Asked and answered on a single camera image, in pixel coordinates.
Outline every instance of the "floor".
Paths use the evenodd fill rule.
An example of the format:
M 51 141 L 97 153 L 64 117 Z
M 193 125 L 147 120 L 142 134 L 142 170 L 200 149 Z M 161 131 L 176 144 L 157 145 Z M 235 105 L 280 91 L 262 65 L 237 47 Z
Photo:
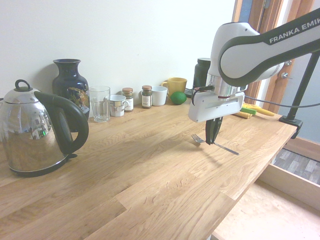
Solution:
M 282 149 L 272 161 L 275 166 L 320 185 L 320 162 Z
M 320 211 L 257 180 L 215 233 L 224 240 L 320 240 Z

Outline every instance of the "yellow mug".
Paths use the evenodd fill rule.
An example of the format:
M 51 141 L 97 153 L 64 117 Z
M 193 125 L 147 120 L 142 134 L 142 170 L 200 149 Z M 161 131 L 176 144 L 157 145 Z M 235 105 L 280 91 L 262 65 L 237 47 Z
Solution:
M 170 77 L 167 81 L 163 81 L 161 86 L 168 89 L 168 96 L 175 92 L 185 92 L 187 79 L 181 77 Z

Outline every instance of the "black cable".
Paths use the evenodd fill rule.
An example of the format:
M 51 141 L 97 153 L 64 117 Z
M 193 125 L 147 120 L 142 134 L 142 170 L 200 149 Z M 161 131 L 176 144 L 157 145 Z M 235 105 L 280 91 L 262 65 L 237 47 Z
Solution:
M 191 101 L 192 101 L 193 106 L 195 105 L 194 99 L 195 99 L 195 95 L 196 95 L 196 93 L 197 93 L 198 91 L 202 92 L 202 91 L 213 90 L 213 89 L 215 89 L 215 87 L 212 86 L 212 85 L 195 87 L 195 88 L 194 88 L 195 91 L 194 91 L 194 93 L 193 93 L 192 96 L 191 96 Z
M 292 108 L 292 109 L 311 108 L 311 107 L 316 107 L 316 106 L 320 105 L 320 103 L 316 103 L 316 104 L 304 105 L 304 106 L 289 106 L 289 105 L 283 105 L 283 104 L 279 104 L 279 103 L 272 102 L 272 101 L 265 101 L 265 100 L 256 99 L 256 98 L 253 98 L 251 96 L 245 96 L 245 97 L 248 98 L 248 99 L 252 99 L 252 100 L 258 101 L 258 102 L 263 102 L 263 103 L 267 103 L 267 104 L 273 104 L 273 105 L 277 105 L 277 106 L 280 106 L 280 107 Z

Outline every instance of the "green object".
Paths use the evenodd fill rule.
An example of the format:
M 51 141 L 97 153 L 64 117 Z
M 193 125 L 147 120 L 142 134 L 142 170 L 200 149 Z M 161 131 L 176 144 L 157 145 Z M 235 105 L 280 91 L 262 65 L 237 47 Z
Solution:
M 257 110 L 254 110 L 254 109 L 251 109 L 251 108 L 247 108 L 247 107 L 242 107 L 240 112 L 256 115 Z
M 181 91 L 176 91 L 172 93 L 170 99 L 175 105 L 180 105 L 187 100 L 187 96 Z

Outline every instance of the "white mug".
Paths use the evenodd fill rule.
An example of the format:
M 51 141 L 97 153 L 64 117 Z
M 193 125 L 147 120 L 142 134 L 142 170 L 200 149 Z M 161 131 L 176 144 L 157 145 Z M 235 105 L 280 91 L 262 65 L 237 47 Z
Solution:
M 165 105 L 168 88 L 165 86 L 152 86 L 152 106 Z
M 129 102 L 126 100 L 126 96 L 111 95 L 109 106 L 112 117 L 121 117 L 125 114 L 125 108 L 129 106 Z

